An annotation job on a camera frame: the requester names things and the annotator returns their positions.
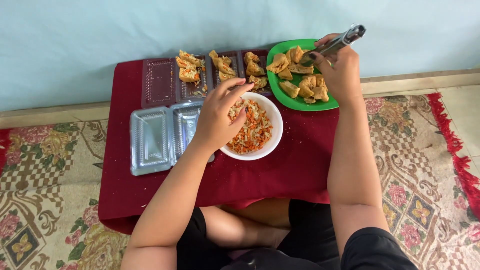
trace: floral rug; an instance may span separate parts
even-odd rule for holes
[[[438,94],[367,98],[390,232],[425,270],[480,269],[478,179]],[[0,130],[0,270],[115,270],[97,215],[107,120]]]

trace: red fringe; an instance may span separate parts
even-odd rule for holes
[[[0,145],[5,147],[5,149],[0,148],[0,173],[7,162],[7,151],[10,147],[10,130],[12,129],[0,129]]]
[[[462,149],[462,142],[450,130],[451,119],[447,118],[446,113],[442,113],[445,108],[443,103],[439,100],[442,95],[440,93],[433,93],[426,95],[429,99],[429,104],[432,107],[432,113],[438,124],[438,129],[442,132],[447,141],[447,150],[452,155],[453,165],[457,172],[457,176],[462,183],[462,189],[467,195],[468,204],[472,213],[480,219],[480,190],[476,188],[479,184],[478,177],[469,173],[466,169],[470,168],[468,164],[471,160],[468,157],[459,157],[456,153]]]

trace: shredded carrot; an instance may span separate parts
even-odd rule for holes
[[[232,151],[239,154],[262,149],[264,144],[271,138],[272,124],[257,102],[253,100],[245,100],[235,102],[230,108],[228,116],[233,121],[239,114],[240,110],[247,107],[247,121],[240,129],[239,133],[227,143]]]

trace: light blue wall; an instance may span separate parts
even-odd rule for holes
[[[110,99],[118,62],[367,28],[362,77],[480,63],[474,0],[2,0],[0,111]]]

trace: low table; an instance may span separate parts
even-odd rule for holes
[[[108,118],[98,216],[107,227],[131,233],[139,215],[169,171],[130,173],[130,114],[141,109],[143,61],[115,68]],[[220,151],[207,164],[196,206],[247,206],[266,197],[328,203],[330,166],[338,109],[297,111],[269,96],[280,110],[284,132],[276,149],[254,161],[232,159]]]

